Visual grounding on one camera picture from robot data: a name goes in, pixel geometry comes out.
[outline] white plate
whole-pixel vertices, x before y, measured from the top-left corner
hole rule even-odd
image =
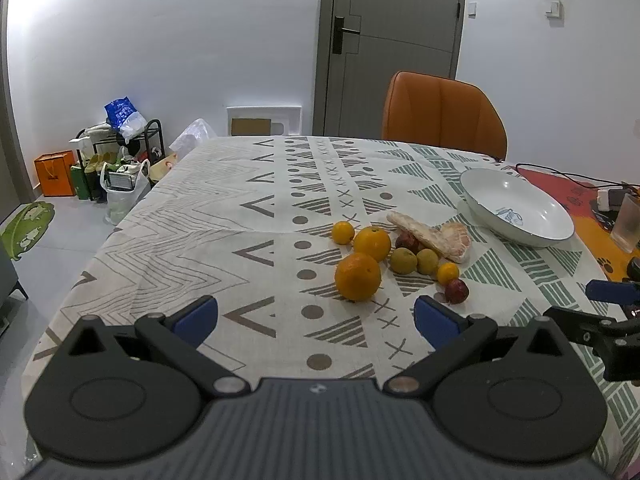
[[[571,238],[574,221],[539,187],[503,171],[476,168],[460,177],[466,202],[492,230],[533,247]]]

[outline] dining table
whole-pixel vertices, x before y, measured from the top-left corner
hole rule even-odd
[[[490,156],[390,140],[209,140],[175,164],[78,277],[33,351],[23,394],[81,316],[131,324],[204,294],[216,298],[219,319],[199,351],[253,386],[267,376],[382,384],[434,351],[414,326],[415,300],[446,301],[433,276],[395,274],[386,260],[370,300],[353,303],[337,290],[335,266],[352,249],[332,241],[334,223],[376,226],[395,240],[390,212],[466,226],[472,245],[460,278],[470,293],[450,305],[461,316],[524,326],[555,305],[625,319],[620,306],[586,297],[586,284],[605,275],[578,235],[531,248],[478,221],[460,183],[472,168],[522,178]],[[574,348],[607,401],[593,459],[620,474],[638,455],[640,390],[605,381],[591,349]]]

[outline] orange chair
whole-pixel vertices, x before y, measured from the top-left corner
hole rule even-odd
[[[382,138],[485,153],[507,154],[498,113],[479,88],[460,81],[398,72],[386,94]]]

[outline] blue plastic bag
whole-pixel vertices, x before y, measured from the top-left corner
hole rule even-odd
[[[107,110],[107,117],[109,118],[111,126],[116,130],[120,129],[127,117],[133,112],[137,112],[136,107],[131,104],[128,97],[111,101],[104,109]]]
[[[116,99],[104,107],[111,126],[117,129],[126,144],[146,127],[146,120],[128,97]]]

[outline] gray tile floor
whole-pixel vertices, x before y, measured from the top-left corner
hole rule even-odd
[[[105,205],[75,197],[38,200],[52,203],[55,216],[36,246],[14,262],[29,299],[14,292],[0,308],[0,314],[11,320],[0,338],[0,480],[13,480],[24,471],[22,371],[66,294],[113,230],[104,220]]]

